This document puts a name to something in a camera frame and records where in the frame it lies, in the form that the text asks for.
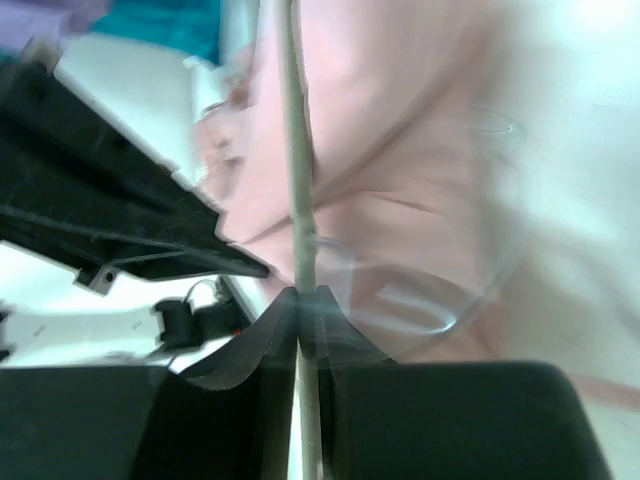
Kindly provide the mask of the pink trousers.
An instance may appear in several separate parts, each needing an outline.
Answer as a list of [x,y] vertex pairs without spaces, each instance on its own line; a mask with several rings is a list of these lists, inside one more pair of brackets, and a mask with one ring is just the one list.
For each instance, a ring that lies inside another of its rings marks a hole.
[[266,1],[195,128],[221,233],[294,278],[300,75],[317,269],[401,362],[546,360],[639,408],[639,5]]

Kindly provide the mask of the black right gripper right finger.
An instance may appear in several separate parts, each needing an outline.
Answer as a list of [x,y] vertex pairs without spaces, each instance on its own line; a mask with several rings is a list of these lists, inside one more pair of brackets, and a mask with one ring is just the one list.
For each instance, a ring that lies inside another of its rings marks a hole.
[[611,477],[574,387],[553,366],[399,364],[324,286],[302,297],[298,321],[318,369],[327,479]]

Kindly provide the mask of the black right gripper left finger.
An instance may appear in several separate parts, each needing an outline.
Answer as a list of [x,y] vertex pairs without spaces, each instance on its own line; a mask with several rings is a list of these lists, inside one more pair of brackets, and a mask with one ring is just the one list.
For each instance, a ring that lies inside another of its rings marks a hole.
[[296,291],[175,373],[162,366],[7,368],[5,479],[283,479],[294,389]]

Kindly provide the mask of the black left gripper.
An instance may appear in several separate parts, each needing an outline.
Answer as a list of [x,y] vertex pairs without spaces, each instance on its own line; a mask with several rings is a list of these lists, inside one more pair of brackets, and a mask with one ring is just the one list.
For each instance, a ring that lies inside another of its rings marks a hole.
[[1,237],[76,270],[145,280],[268,268],[218,214],[43,68],[1,63]]

